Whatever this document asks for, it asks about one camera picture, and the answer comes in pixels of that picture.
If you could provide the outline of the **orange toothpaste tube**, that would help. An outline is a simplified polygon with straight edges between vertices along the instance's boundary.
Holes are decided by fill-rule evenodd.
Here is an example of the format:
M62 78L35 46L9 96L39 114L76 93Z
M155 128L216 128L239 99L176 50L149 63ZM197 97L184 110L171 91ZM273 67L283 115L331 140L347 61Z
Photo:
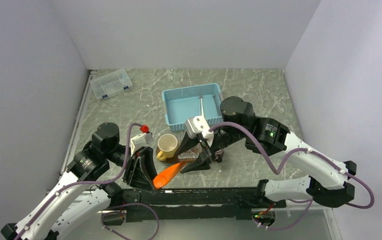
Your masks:
M152 180L154 187L158 190L166 186L188 163L189 161L180 161L157 174Z

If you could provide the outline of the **brown oval wooden tray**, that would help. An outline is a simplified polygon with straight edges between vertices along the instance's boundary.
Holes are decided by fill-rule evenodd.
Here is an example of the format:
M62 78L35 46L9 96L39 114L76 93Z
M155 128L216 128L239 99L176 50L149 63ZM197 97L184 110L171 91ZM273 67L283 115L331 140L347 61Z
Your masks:
M160 152L160 148L157 147L156 148L156 155L158 155L158 153ZM161 162L166 162L166 163L177 163L177 162L183 162L183 161L179 161L178 160L178 156L174 156L174 157L171 157L171 158L167 158L165 160L159 160Z

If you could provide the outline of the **purple mug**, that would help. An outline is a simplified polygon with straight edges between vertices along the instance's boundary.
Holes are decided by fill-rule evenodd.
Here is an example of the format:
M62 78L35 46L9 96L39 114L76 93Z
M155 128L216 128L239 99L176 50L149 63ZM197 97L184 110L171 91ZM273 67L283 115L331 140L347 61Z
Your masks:
M223 161L224 149L211 150L212 153L212 162L221 163Z

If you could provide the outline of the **yellow mug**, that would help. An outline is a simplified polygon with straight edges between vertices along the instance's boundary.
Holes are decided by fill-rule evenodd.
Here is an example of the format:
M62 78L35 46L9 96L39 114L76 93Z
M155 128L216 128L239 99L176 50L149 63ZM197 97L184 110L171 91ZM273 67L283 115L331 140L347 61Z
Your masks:
M156 155L156 159L164 162L174 157L178 148L178 139L173 134L164 134L158 139L157 147L159 152Z

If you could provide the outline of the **light blue plastic basket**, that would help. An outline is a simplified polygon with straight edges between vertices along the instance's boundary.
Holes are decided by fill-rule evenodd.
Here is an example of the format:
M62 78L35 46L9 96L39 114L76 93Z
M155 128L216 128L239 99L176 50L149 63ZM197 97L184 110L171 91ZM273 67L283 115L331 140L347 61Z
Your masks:
M217 116L212 94L217 95L220 108L223 96L217 83L164 90L161 96L166 124L171 132L184 131L187 119L200 116L200 95L203 96L204 117L208 124L212 126L222 122L223 118Z

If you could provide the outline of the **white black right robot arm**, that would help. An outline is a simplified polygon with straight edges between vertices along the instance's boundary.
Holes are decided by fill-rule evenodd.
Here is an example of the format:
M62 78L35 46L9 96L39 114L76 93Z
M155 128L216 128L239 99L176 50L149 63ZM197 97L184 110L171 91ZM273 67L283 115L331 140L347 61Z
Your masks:
M349 183L357 166L352 161L340 162L321 155L279 121L256 116L253 105L237 96L220 103L222 122L209 126L199 115L185 122L185 134L176 155L201 146L196 160L182 169L182 173L210 169L212 162L220 162L217 152L245 140L245 147L263 156L269 168L279 174L285 164L302 170L305 176L289 180L262 179L254 194L255 203L266 208L283 200L312 200L338 208L355 197L355 187Z

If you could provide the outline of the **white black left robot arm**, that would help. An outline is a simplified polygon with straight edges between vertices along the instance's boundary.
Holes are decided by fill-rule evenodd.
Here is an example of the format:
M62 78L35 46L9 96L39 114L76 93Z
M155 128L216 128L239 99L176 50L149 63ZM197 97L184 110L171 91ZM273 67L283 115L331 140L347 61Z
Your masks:
M1 234L6 240L62 240L74 228L99 211L104 215L124 215L141 206L140 195L126 191L123 179L133 189L153 191L156 176L153 136L140 124L140 133L127 135L120 144L117 124L101 124L83 150L74 156L56 186L17 223L7 223Z

